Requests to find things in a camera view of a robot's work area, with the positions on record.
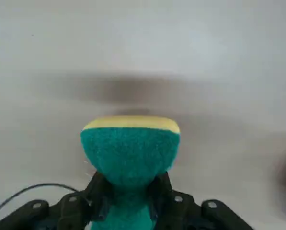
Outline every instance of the teal object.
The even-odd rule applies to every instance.
[[[169,130],[101,127],[83,130],[85,153],[114,186],[114,202],[104,222],[92,230],[152,230],[146,187],[165,173],[177,155],[180,135]]]

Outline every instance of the white wall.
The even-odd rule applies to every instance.
[[[79,133],[107,114],[175,118],[175,188],[286,229],[271,181],[286,152],[286,0],[0,0],[0,201],[44,181],[84,188]],[[0,217],[64,193],[31,192]]]

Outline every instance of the black cable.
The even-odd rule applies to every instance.
[[[26,187],[20,191],[18,191],[17,193],[15,193],[14,195],[10,196],[9,198],[7,198],[5,201],[3,201],[1,204],[0,204],[0,210],[6,205],[8,204],[11,200],[13,200],[14,198],[16,198],[17,196],[19,196],[20,194],[24,193],[24,192],[27,192],[31,189],[34,189],[34,188],[39,188],[39,187],[45,187],[45,186],[54,186],[54,187],[61,187],[61,188],[65,188],[65,189],[68,189],[72,192],[79,192],[79,190],[73,188],[73,187],[70,187],[68,185],[65,185],[65,184],[59,184],[59,183],[43,183],[43,184],[34,184],[32,186],[29,186],[29,187]]]

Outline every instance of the foam object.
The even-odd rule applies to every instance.
[[[164,117],[112,116],[91,121],[81,133],[85,153],[114,187],[104,222],[92,230],[152,230],[146,187],[177,155],[180,130]]]

